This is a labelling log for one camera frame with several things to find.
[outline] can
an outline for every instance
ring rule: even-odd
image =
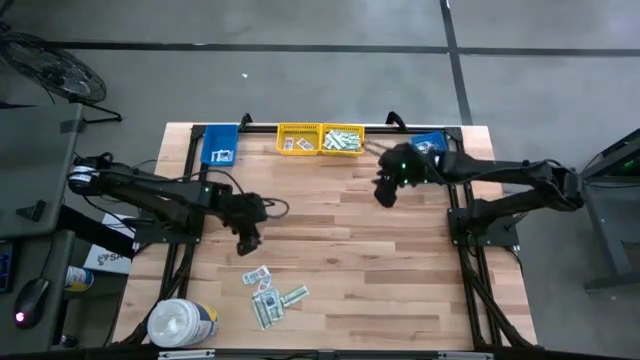
[[[64,283],[64,289],[71,292],[85,292],[93,285],[93,280],[94,277],[91,271],[69,266],[67,267],[67,279]]]
[[[160,301],[147,321],[151,342],[163,348],[197,344],[218,331],[218,313],[184,299]]]

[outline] white plastic jar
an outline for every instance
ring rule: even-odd
[[[197,344],[217,330],[218,314],[213,308],[184,299],[160,301],[147,322],[149,338],[163,348]]]

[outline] wooden table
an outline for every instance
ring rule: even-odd
[[[192,125],[167,124],[157,174],[182,175]],[[487,127],[462,127],[462,132],[468,154],[493,159]],[[244,257],[236,254],[237,236],[216,218],[207,218],[187,299],[212,305],[220,330],[198,347],[472,349],[459,257],[445,226],[450,206],[446,187],[399,190],[395,207],[385,209],[373,197],[373,155],[282,156],[275,138],[240,135],[236,164],[228,170],[245,191],[285,199],[291,211],[283,219],[261,223],[264,243]],[[393,145],[407,136],[368,138]],[[229,182],[220,174],[208,179]],[[476,198],[502,196],[499,184],[474,182],[473,189]],[[459,194],[463,205],[463,192]],[[167,246],[153,245],[133,260],[114,340],[131,333],[157,298],[166,252]],[[517,262],[500,248],[486,253],[497,303],[523,336],[535,342]],[[262,264],[281,293],[302,284],[311,292],[267,331],[260,330],[250,303],[256,286],[241,280]],[[489,338],[484,307],[478,309]]]

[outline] small box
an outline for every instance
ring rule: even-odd
[[[238,125],[207,125],[200,161],[211,166],[232,166],[238,150]]]

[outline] computer mouse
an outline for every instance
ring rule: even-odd
[[[13,319],[20,329],[30,329],[38,324],[44,312],[44,303],[49,290],[49,280],[31,279],[18,293],[13,307]]]

